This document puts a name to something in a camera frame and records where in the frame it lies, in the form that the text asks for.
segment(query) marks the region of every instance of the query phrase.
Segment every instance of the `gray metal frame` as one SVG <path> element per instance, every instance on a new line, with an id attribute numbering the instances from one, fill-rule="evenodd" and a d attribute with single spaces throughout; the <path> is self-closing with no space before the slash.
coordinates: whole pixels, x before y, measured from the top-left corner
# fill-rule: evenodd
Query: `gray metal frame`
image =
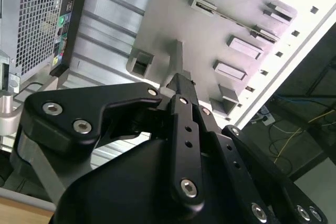
<path id="1" fill-rule="evenodd" d="M 146 78 L 162 83 L 165 79 L 163 73 L 169 71 L 169 44 L 176 39 L 182 41 L 183 68 L 191 73 L 198 98 L 208 102 L 210 98 L 222 99 L 219 84 L 240 95 L 274 46 L 262 39 L 262 35 L 266 35 L 264 31 L 281 38 L 288 28 L 287 24 L 264 14 L 266 10 L 275 12 L 269 4 L 282 7 L 293 17 L 297 12 L 278 0 L 204 1 L 212 3 L 215 11 L 203 11 L 201 8 L 196 10 L 190 6 L 189 0 L 151 0 L 133 48 L 154 55 Z M 254 37 L 252 30 L 257 31 L 257 28 L 262 28 L 262 32 Z M 260 48 L 264 53 L 254 59 L 228 48 L 227 43 L 232 36 Z M 212 66 L 216 60 L 244 70 L 247 73 L 246 78 L 235 81 L 215 73 Z"/>

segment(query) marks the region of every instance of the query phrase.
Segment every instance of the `perforated metal panel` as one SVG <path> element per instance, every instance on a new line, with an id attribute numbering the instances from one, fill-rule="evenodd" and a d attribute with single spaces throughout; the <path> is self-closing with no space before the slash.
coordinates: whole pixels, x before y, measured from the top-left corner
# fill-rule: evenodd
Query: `perforated metal panel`
<path id="1" fill-rule="evenodd" d="M 16 67 L 25 75 L 54 52 L 61 0 L 20 0 Z"/>

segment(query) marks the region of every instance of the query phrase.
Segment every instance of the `yellow cable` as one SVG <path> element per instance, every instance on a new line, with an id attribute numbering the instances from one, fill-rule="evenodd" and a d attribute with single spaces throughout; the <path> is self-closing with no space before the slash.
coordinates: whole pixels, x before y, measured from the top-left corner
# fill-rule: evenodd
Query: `yellow cable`
<path id="1" fill-rule="evenodd" d="M 317 119 L 319 119 L 319 118 L 322 118 L 322 117 L 324 117 L 325 115 L 328 115 L 328 114 L 330 114 L 330 113 L 332 113 L 332 112 L 334 112 L 334 111 L 335 111 L 335 110 L 331 110 L 331 111 L 329 111 L 329 112 L 327 112 L 327 113 L 325 113 L 325 114 L 319 115 L 319 116 L 313 118 L 312 120 L 310 120 L 308 123 L 311 123 L 311 122 L 313 122 L 313 121 L 315 121 L 315 120 L 317 120 Z M 294 137 L 300 130 L 301 130 L 301 128 L 298 128 L 298 129 L 293 133 L 293 135 L 290 136 L 290 137 L 288 138 L 287 142 L 285 143 L 285 145 L 282 147 L 281 151 L 279 152 L 277 158 L 274 160 L 274 163 L 277 162 L 278 158 L 281 156 L 281 153 L 284 151 L 284 149 L 286 148 L 286 146 L 287 146 L 287 144 L 289 143 L 289 141 L 290 141 L 290 140 L 291 140 L 291 139 L 292 139 L 292 138 L 293 138 L 293 137 Z"/>

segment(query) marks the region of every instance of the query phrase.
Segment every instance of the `silver screw head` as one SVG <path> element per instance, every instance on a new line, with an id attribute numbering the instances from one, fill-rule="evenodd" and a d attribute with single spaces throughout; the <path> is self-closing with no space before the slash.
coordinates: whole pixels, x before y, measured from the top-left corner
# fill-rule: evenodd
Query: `silver screw head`
<path id="1" fill-rule="evenodd" d="M 148 93 L 153 96 L 156 96 L 158 94 L 154 89 L 148 89 Z"/>
<path id="2" fill-rule="evenodd" d="M 73 124 L 73 129 L 80 134 L 88 134 L 92 130 L 91 124 L 85 120 L 77 120 Z"/>
<path id="3" fill-rule="evenodd" d="M 306 221 L 310 221 L 310 216 L 309 216 L 309 214 L 304 210 L 304 208 L 301 207 L 301 206 L 299 206 L 299 205 L 297 205 L 296 207 L 297 207 L 297 210 L 298 210 L 299 214 L 301 215 L 301 217 L 302 217 L 303 219 L 305 219 Z"/>
<path id="4" fill-rule="evenodd" d="M 233 131 L 237 136 L 239 136 L 239 131 L 237 131 L 236 128 L 232 128 L 232 131 Z"/>
<path id="5" fill-rule="evenodd" d="M 309 210 L 311 211 L 311 213 L 314 215 L 314 217 L 321 222 L 322 221 L 322 217 L 319 215 L 319 213 L 315 210 L 315 208 L 310 207 Z"/>
<path id="6" fill-rule="evenodd" d="M 188 103 L 188 101 L 185 100 L 183 97 L 180 98 L 180 101 L 181 101 L 182 103 L 184 103 L 184 104 L 187 104 L 187 103 Z"/>
<path id="7" fill-rule="evenodd" d="M 181 181 L 181 188 L 182 191 L 186 194 L 189 198 L 195 198 L 197 195 L 197 188 L 193 182 L 189 179 L 184 179 Z"/>
<path id="8" fill-rule="evenodd" d="M 253 212 L 254 216 L 261 223 L 266 223 L 267 222 L 267 215 L 265 214 L 263 209 L 257 203 L 252 203 L 251 209 L 252 209 L 252 212 Z"/>
<path id="9" fill-rule="evenodd" d="M 61 105 L 54 102 L 47 102 L 43 104 L 42 109 L 48 115 L 59 115 L 63 111 Z"/>
<path id="10" fill-rule="evenodd" d="M 210 110 L 208 110 L 207 108 L 202 108 L 202 111 L 203 111 L 206 115 L 210 115 L 210 114 L 211 114 Z"/>

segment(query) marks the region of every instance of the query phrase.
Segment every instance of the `usb port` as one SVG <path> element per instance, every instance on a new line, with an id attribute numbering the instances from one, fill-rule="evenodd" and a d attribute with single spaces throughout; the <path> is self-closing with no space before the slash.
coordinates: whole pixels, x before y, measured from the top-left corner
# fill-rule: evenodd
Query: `usb port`
<path id="1" fill-rule="evenodd" d="M 69 2 L 67 5 L 67 12 L 70 12 L 72 10 L 72 2 Z"/>

